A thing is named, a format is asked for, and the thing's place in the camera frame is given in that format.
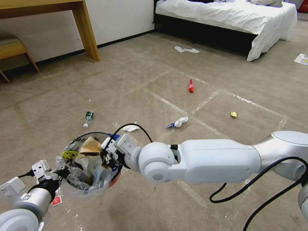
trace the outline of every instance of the black cable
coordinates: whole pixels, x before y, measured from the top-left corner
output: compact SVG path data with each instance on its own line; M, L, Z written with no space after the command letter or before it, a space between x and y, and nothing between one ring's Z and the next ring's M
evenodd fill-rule
M232 200L233 198L237 197L238 195L242 194L246 189L248 189L253 183L255 183L257 180L259 180L265 173L267 173L269 170L271 170L273 167L275 167L276 165L280 164L281 162L285 161L285 160L289 160L289 159L295 159L295 160L299 160L300 162L302 162L305 167L306 170L308 169L308 163L303 160L302 158L299 157L284 157L280 160L277 160L276 162L272 163L271 165L267 166L263 171L261 171L254 179L251 180L251 182L249 182L248 184L246 184L243 188L241 188L239 191L237 191L236 193L234 193L233 195L226 197L224 199L220 199L220 200L213 200L212 198L219 193L220 191L223 190L223 188L226 186L227 183L224 183L223 186L217 190L216 192L214 192L211 196L210 196L210 201L212 203L222 203L222 202L226 202L229 200Z
M141 127L141 126L138 125L138 124L129 123L129 124L122 125L121 127L119 127L119 128L113 133L113 135L110 137L110 139L109 139L107 145L105 146L104 150L101 151L101 153L105 153L105 152L106 152L106 150L107 150L107 148L108 148L108 146L109 146L111 140L114 138L114 136L115 136L123 127L126 127L126 126L128 126L128 125L135 125L135 126L141 128L141 130L144 131L144 133L147 135L147 137L149 138L149 140L151 141L151 143L153 143L153 140L151 139L151 137L149 136L149 134L147 133L147 131L146 131L143 127Z
M266 207L268 204L270 204L271 202L273 202L275 199L277 199L278 197L282 196L283 194L285 194L286 192L290 191L292 188L296 187L297 185L299 185L300 183L305 184L308 180L308 163L300 158L300 157L285 157L282 158L280 160L277 160L276 162L272 163L271 165L269 165L268 167L266 167L263 171L261 171L254 179L252 179L251 182L249 182L247 185L245 185L242 189L240 189L238 192L234 193L233 195L221 199L221 200L216 200L214 201L212 198L213 196L215 196L216 194L218 194L219 192L221 192L224 187L227 185L227 183L224 183L216 192L214 192L211 196L210 196L210 201L212 203L222 203L222 202L226 202L229 201L235 197L237 197L238 195L240 195L241 193L243 193L247 188L249 188L253 183L255 183L258 179L260 179L260 177L262 177L265 173L267 173L269 170L271 170L273 167L275 167L276 165L280 164L281 162L285 161L285 160L289 160L289 159L295 159L298 160L300 162L302 162L305 167L306 167L306 171L304 172L304 174L300 177L300 179L298 179L296 182L294 182L292 185L288 186L287 188L285 188L284 190L282 190L281 192L277 193L276 195L274 195L273 197L271 197L270 199L268 199L266 202L264 202L259 208L257 208L252 215L250 215L250 217L248 218L248 220L246 221L246 224L243 228L243 231L246 231L250 222L252 221L252 219L264 208Z
M243 231L246 231L250 222L253 220L253 218L268 204L270 204L271 202L273 202L274 200L276 200L278 197L282 196L283 194L285 194L286 192L290 191L292 188L294 188L295 186L299 185L301 183L302 179L299 179L297 181L295 181L293 184L291 184L289 187L285 188L284 190L282 190L281 192L277 193L275 196L273 196L272 198L268 199L266 202L264 202L259 208L257 208L252 215L250 215L250 217L248 218L248 220L246 221L246 224L243 228Z
M88 132L88 133L84 133L84 134L82 134L82 135L76 137L75 139L73 139L73 140L69 143L69 145L73 144L74 142L80 141L80 140L81 140L81 137L86 136L86 135L90 135L90 134L93 134L93 133L100 133L100 134L104 134L104 135L110 136L108 133L105 133L105 132Z

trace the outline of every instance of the plastic bottle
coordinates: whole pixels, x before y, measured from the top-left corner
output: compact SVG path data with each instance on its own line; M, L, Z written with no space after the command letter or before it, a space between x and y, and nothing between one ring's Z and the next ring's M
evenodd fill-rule
M93 120L93 116L94 116L93 111L88 111L86 113L86 122L83 125L84 128L87 128L89 126L89 122Z

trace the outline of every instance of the crumpled paper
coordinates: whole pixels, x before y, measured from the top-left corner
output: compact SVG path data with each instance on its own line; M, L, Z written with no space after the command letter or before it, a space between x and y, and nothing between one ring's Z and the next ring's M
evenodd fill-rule
M136 125L127 125L124 128L122 128L123 131L128 131L128 132L132 132L137 129L140 129L140 127L137 127Z

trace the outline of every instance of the slipper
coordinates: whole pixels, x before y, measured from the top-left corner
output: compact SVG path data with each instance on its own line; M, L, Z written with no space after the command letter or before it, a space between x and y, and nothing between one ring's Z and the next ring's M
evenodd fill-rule
M197 49L193 48L193 49L183 49L184 51L188 51L188 52L191 52L191 53L199 53L200 51L198 51Z
M180 53L184 53L185 52L181 47L178 47L178 46L174 47L174 49L177 50Z

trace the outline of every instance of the white bedsheet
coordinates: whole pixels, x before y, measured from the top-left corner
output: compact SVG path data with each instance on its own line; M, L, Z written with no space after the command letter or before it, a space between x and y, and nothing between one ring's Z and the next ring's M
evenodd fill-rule
M216 26L228 25L258 35L252 42L247 61L259 58L279 39L289 40L297 22L296 7L291 3L283 3L283 7L276 8L254 5L245 0L207 4L188 0L162 0L159 1L159 8L180 17L214 21L218 22Z

